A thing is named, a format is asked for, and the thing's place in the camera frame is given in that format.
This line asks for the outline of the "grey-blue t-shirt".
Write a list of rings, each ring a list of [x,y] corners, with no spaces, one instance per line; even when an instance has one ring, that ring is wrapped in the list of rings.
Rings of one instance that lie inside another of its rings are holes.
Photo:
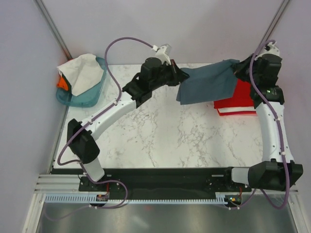
[[[198,68],[182,68],[189,74],[178,89],[176,100],[181,105],[231,98],[237,86],[232,66],[239,60],[228,59]]]

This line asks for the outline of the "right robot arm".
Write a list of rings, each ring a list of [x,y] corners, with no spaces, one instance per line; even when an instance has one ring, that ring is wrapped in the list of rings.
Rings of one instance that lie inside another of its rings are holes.
[[[223,187],[234,191],[245,184],[254,189],[288,191],[302,176],[303,166],[294,162],[284,125],[284,95],[276,84],[281,68],[281,58],[273,54],[261,55],[254,61],[253,69],[247,58],[234,66],[236,76],[255,87],[250,97],[259,118],[262,135],[262,162],[251,167],[233,167],[223,178]]]

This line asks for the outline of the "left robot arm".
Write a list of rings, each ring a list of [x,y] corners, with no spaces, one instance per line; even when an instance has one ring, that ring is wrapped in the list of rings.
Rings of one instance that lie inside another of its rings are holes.
[[[152,97],[152,92],[162,86],[178,86],[189,78],[171,60],[170,64],[151,57],[141,65],[140,72],[127,83],[115,101],[82,121],[72,119],[68,123],[67,142],[70,150],[79,158],[83,170],[90,177],[90,186],[96,191],[105,189],[104,177],[96,143],[102,133],[127,113],[137,109]]]

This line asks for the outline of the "crumpled white t-shirt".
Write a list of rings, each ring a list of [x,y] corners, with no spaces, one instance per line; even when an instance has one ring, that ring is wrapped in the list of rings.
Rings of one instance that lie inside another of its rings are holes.
[[[104,73],[91,53],[83,54],[57,67],[59,76],[64,75],[72,86],[71,94],[79,96],[97,85]]]

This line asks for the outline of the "teal plastic bin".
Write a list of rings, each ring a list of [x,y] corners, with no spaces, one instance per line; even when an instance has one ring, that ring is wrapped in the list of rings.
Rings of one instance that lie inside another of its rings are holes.
[[[70,107],[82,107],[88,108],[97,104],[99,97],[102,93],[102,89],[106,80],[106,65],[105,59],[96,56],[96,61],[99,63],[100,67],[104,70],[101,81],[89,89],[88,91],[82,93],[79,96],[74,96],[68,91],[65,91],[61,88],[57,88],[56,99],[65,106]]]

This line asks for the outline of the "dark green t-shirt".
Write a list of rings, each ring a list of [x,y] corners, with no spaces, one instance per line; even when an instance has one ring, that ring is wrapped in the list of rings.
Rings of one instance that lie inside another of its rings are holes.
[[[67,85],[66,91],[71,93],[72,86],[71,86],[70,82],[68,81],[68,79],[64,75],[62,75],[62,77],[63,77],[63,79],[64,79],[64,81],[66,82],[66,85]]]

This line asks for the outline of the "orange t-shirt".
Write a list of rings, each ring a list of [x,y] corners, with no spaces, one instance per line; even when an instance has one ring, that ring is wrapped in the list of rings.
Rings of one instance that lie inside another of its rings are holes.
[[[57,86],[57,88],[61,88],[61,89],[66,91],[67,85],[66,85],[66,82],[64,81],[62,76],[60,76],[59,81],[58,81],[56,86]]]

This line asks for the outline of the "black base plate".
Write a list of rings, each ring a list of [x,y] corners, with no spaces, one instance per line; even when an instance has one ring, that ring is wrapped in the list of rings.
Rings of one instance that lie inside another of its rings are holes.
[[[251,192],[234,183],[230,168],[110,168],[101,184],[82,177],[79,191],[104,192],[123,199],[132,198],[211,198],[217,192]]]

